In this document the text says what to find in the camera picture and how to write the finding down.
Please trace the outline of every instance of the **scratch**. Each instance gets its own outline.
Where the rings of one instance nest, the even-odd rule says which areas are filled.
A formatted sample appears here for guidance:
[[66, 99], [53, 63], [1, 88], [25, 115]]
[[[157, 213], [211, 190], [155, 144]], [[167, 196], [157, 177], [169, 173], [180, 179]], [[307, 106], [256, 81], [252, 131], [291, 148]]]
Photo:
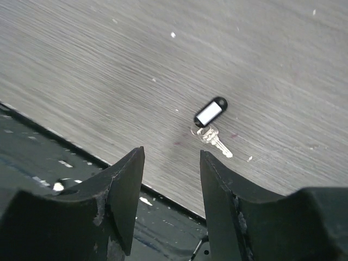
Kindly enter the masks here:
[[95, 195], [96, 203], [97, 203], [97, 215], [93, 219], [93, 223], [96, 226], [100, 226], [103, 222], [104, 214], [105, 214], [105, 203], [108, 198], [109, 190], [103, 191], [97, 195]]
[[[326, 150], [327, 146], [321, 146], [321, 145], [318, 145], [318, 144], [308, 144], [307, 146], [296, 146], [296, 147], [291, 147], [291, 148], [280, 148], [278, 150], [269, 152], [267, 156], [269, 156], [270, 154], [276, 153], [276, 152], [291, 151], [291, 150], [311, 150], [311, 151], [314, 151], [316, 148], [323, 148], [324, 150]], [[260, 160], [263, 160], [266, 157], [259, 158], [259, 159], [255, 160], [254, 163], [256, 163], [256, 162], [258, 162]]]

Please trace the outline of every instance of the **debris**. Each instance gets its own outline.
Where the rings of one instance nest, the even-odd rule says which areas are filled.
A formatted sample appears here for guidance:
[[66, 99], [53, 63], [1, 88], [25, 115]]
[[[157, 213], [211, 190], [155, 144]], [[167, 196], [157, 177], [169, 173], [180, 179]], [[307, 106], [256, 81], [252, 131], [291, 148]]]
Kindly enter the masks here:
[[54, 184], [53, 190], [54, 191], [62, 191], [62, 190], [64, 190], [64, 186], [61, 183], [57, 182]]
[[59, 162], [60, 164], [63, 164], [63, 165], [66, 166], [66, 167], [73, 167], [73, 166], [71, 166], [69, 163], [65, 162], [64, 160], [59, 160], [58, 162]]
[[143, 201], [143, 203], [148, 204], [149, 206], [153, 206], [153, 204], [151, 204], [146, 198], [140, 197], [139, 199]]

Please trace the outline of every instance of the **gray surface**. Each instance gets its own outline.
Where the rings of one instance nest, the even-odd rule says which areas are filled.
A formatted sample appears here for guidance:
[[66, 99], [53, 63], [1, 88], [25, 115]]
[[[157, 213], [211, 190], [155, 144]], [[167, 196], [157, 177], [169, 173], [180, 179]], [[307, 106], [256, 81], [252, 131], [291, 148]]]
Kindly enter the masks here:
[[[0, 99], [111, 163], [144, 145], [144, 182], [201, 215], [202, 148], [281, 194], [348, 185], [346, 0], [0, 0], [0, 12]], [[189, 132], [216, 95], [233, 159]]]

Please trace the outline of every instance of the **white label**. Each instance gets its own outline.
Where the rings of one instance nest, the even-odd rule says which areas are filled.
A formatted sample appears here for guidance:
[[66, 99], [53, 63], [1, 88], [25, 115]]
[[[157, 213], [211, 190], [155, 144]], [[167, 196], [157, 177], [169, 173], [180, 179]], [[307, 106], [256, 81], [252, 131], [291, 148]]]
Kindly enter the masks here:
[[220, 112], [222, 112], [220, 106], [216, 102], [212, 102], [204, 111], [198, 114], [197, 119], [205, 126]]

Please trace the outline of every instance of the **key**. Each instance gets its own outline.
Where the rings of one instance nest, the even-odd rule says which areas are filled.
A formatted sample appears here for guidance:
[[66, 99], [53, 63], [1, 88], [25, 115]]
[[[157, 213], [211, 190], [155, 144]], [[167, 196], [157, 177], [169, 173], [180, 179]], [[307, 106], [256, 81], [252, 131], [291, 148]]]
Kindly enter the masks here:
[[217, 147], [219, 150], [222, 151], [223, 155], [225, 155], [227, 158], [232, 158], [233, 154], [229, 149], [220, 141], [218, 137], [219, 130], [214, 127], [213, 125], [209, 126], [209, 129], [202, 133], [198, 133], [200, 136], [200, 139], [203, 143], [207, 144], [210, 143]]

